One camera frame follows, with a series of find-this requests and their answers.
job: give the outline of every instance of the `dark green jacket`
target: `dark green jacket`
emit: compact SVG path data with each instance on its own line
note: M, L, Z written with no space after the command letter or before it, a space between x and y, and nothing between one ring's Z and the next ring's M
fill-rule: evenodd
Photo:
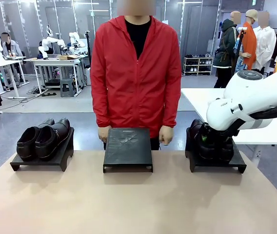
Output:
M234 46L238 37L236 24L233 21L226 19L222 25L222 37L220 48L214 59L213 65L216 67L231 67L232 59L235 57Z

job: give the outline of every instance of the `gray hoodie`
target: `gray hoodie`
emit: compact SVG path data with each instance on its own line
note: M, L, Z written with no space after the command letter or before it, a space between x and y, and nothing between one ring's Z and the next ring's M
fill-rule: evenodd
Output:
M7 51L5 42L2 42L2 47L3 47L3 56L7 56L8 51ZM14 40L11 40L11 52L14 52L16 56L22 56L20 46Z

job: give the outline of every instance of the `stool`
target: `stool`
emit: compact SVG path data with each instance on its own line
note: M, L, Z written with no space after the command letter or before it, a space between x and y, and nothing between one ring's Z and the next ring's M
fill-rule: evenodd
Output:
M63 97L74 97L77 93L74 82L72 79L61 79L60 80L60 96Z

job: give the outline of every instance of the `shoe rack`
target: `shoe rack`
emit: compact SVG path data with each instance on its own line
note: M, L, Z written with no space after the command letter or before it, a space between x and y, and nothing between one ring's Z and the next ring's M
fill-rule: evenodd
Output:
M202 57L202 58L185 57L183 62L183 73L184 75L191 74L196 76L198 76L199 74L211 75L212 66L213 66L213 57Z

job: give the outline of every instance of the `red jacket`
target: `red jacket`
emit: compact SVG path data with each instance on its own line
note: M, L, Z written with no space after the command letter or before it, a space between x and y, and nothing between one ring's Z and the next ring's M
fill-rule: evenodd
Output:
M181 58L178 37L170 26L151 17L137 60L124 16L96 32L91 64L93 110L99 127L174 127L180 98Z

